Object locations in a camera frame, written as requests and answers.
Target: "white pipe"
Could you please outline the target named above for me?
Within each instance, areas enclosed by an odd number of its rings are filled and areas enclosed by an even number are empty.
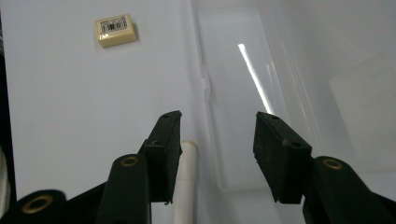
[[[193,141],[181,143],[175,191],[174,224],[192,224],[197,146]]]

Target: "beige eraser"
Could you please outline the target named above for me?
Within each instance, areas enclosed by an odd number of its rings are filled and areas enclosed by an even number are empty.
[[[136,41],[134,24],[129,14],[98,20],[95,30],[102,48]]]

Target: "transparent plastic container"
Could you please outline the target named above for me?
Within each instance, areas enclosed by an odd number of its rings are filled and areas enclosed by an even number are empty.
[[[360,174],[396,168],[394,4],[198,2],[220,189],[266,186],[252,155],[257,111],[285,120],[314,157]]]

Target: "white tube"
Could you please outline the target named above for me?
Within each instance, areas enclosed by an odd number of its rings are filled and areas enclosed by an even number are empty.
[[[181,143],[175,191],[174,224],[191,224],[194,205],[195,164],[197,146],[193,141]]]

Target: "barcode label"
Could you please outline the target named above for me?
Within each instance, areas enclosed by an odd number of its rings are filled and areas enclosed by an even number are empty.
[[[128,23],[126,22],[126,18],[123,16],[109,21],[101,21],[100,27],[102,29],[102,34],[109,34],[126,30],[128,28]]]

